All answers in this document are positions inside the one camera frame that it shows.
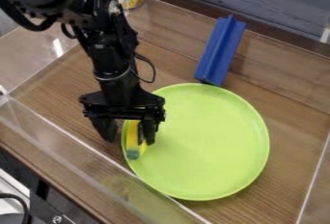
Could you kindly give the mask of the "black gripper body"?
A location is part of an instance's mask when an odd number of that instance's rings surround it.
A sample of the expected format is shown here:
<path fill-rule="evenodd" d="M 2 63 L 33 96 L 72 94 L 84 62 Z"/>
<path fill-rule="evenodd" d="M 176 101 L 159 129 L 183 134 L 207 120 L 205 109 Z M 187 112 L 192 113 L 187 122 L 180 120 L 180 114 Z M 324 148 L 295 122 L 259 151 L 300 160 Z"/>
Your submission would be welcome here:
<path fill-rule="evenodd" d="M 93 92 L 78 97 L 84 105 L 84 116 L 88 118 L 109 118 L 121 120 L 153 119 L 165 120 L 165 99 L 143 89 L 137 89 L 124 103 L 124 99 L 115 97 L 117 103 L 109 103 L 101 92 Z"/>

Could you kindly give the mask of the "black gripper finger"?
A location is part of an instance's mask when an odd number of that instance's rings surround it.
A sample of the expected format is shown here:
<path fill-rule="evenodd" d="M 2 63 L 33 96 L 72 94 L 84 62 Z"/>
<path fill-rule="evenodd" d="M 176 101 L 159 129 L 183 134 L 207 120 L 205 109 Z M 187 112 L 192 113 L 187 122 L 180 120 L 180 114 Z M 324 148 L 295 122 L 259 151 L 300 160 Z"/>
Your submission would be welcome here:
<path fill-rule="evenodd" d="M 159 129 L 159 122 L 153 117 L 145 117 L 141 120 L 141 130 L 144 135 L 144 140 L 148 145 L 155 143 L 156 132 Z"/>
<path fill-rule="evenodd" d="M 105 142 L 112 143 L 116 139 L 119 126 L 116 121 L 109 118 L 92 118 L 92 126 L 99 136 Z"/>

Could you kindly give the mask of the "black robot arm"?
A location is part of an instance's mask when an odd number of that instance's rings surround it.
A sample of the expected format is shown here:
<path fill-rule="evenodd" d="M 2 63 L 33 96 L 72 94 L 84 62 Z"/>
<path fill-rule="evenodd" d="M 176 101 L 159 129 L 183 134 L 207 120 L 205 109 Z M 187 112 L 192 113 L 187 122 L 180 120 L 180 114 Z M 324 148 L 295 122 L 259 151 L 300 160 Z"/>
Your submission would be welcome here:
<path fill-rule="evenodd" d="M 140 86 L 137 37 L 119 0 L 0 0 L 0 9 L 26 30 L 41 32 L 58 23 L 61 33 L 78 41 L 100 86 L 80 102 L 101 138 L 115 139 L 119 120 L 136 120 L 137 142 L 153 144 L 165 100 Z"/>

